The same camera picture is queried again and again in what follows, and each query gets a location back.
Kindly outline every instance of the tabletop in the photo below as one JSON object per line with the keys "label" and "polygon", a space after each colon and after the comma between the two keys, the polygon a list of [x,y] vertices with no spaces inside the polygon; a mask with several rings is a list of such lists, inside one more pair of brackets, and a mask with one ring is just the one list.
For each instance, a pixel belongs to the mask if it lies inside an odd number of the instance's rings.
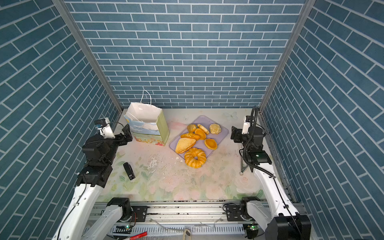
{"label": "tabletop", "polygon": [[[119,122],[125,125],[123,111]],[[264,199],[259,180],[249,168],[240,175],[240,143],[230,139],[230,133],[198,169],[185,164],[169,143],[189,123],[205,115],[231,131],[231,127],[243,127],[244,116],[251,109],[163,109],[169,138],[165,146],[158,146],[133,139],[117,150],[107,184],[97,202],[108,202],[113,197],[128,197],[130,201],[172,200],[232,200],[244,196]],[[115,134],[121,131],[116,127]],[[270,154],[266,141],[264,150]],[[123,164],[128,162],[136,176],[129,180]]]}

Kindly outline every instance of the pastry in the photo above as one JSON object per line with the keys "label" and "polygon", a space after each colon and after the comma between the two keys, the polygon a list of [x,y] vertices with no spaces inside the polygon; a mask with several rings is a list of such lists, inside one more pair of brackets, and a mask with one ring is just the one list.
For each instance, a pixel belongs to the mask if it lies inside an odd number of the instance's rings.
{"label": "pastry", "polygon": [[195,124],[189,124],[187,127],[188,132],[194,132],[197,129]]}
{"label": "pastry", "polygon": [[212,134],[219,134],[221,133],[221,127],[217,123],[213,123],[209,126],[209,130]]}
{"label": "pastry", "polygon": [[196,139],[183,137],[177,142],[175,152],[184,153],[193,147],[196,143]]}
{"label": "pastry", "polygon": [[204,144],[209,149],[212,149],[212,150],[217,149],[217,143],[214,139],[207,138],[206,140],[204,140]]}
{"label": "pastry", "polygon": [[193,139],[196,139],[196,140],[200,139],[200,135],[194,134],[193,132],[189,132],[189,133],[183,134],[180,137],[193,138]]}
{"label": "pastry", "polygon": [[197,127],[200,128],[201,130],[203,130],[203,132],[205,132],[205,134],[209,134],[208,129],[206,129],[203,125],[198,124]]}
{"label": "pastry", "polygon": [[196,129],[195,134],[200,136],[200,140],[205,140],[207,138],[205,132],[203,132],[203,130],[201,130],[200,128]]}
{"label": "pastry", "polygon": [[199,168],[206,162],[207,157],[203,150],[193,147],[184,154],[184,159],[188,166]]}

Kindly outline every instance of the tray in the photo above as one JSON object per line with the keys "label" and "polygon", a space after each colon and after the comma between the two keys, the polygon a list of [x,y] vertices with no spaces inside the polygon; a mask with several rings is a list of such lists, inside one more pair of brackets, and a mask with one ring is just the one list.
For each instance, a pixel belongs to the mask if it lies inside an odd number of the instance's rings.
{"label": "tray", "polygon": [[[208,130],[209,130],[209,126],[212,124],[212,123],[217,123],[215,121],[213,121],[212,119],[204,116],[204,115],[200,115],[199,117],[197,117],[193,122],[191,122],[191,124],[201,124],[203,125],[204,127],[206,127]],[[219,124],[220,127],[221,127],[221,133],[219,134],[208,134],[207,135],[207,138],[212,138],[216,141],[217,145],[220,144],[221,141],[223,141],[223,139],[228,135],[229,131],[228,129],[226,129],[225,127],[223,127],[221,124]],[[169,147],[175,151],[176,149],[176,145],[177,145],[177,142],[179,141],[180,139],[180,136],[182,134],[185,134],[185,133],[188,133],[188,130],[187,128],[185,128],[182,132],[180,132],[173,140],[172,142],[169,143]],[[193,147],[196,147],[196,148],[199,148],[201,150],[203,150],[205,152],[205,154],[207,155],[207,158],[209,157],[209,155],[211,155],[211,153],[214,151],[212,149],[209,149],[205,146],[204,144],[204,141],[203,140],[197,140],[196,144],[193,146]],[[178,154],[180,157],[182,157],[182,159],[184,159],[184,153],[180,153]]]}

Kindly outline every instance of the wall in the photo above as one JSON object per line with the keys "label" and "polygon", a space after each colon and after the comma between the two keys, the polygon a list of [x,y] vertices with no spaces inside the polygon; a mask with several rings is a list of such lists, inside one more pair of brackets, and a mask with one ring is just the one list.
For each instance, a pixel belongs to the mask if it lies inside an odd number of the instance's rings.
{"label": "wall", "polygon": [[0,6],[0,239],[46,239],[93,120],[117,112],[50,0]]}
{"label": "wall", "polygon": [[383,13],[317,0],[265,110],[320,239],[384,239]]}
{"label": "wall", "polygon": [[121,104],[259,105],[305,0],[66,1]]}

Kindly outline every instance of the red pen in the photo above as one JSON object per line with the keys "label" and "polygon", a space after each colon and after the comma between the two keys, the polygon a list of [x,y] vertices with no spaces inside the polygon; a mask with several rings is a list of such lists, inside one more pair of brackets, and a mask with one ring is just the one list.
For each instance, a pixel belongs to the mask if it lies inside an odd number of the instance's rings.
{"label": "red pen", "polygon": [[133,236],[133,237],[130,237],[129,240],[135,240],[135,239],[138,239],[138,238],[141,238],[141,237],[144,237],[147,235],[147,232],[143,232],[139,235],[136,235],[136,236]]}

